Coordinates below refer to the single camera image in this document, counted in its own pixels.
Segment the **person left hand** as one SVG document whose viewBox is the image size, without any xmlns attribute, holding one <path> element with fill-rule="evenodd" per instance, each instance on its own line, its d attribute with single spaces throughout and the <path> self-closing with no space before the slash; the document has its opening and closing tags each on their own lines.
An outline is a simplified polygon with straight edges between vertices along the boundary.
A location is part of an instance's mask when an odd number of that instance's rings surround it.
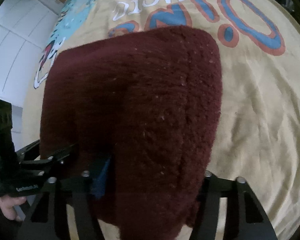
<svg viewBox="0 0 300 240">
<path fill-rule="evenodd" d="M 0 208 L 5 218 L 21 222 L 20 216 L 15 211 L 15 206 L 23 205 L 27 201 L 26 197 L 11 197 L 4 195 L 0 197 Z"/>
</svg>

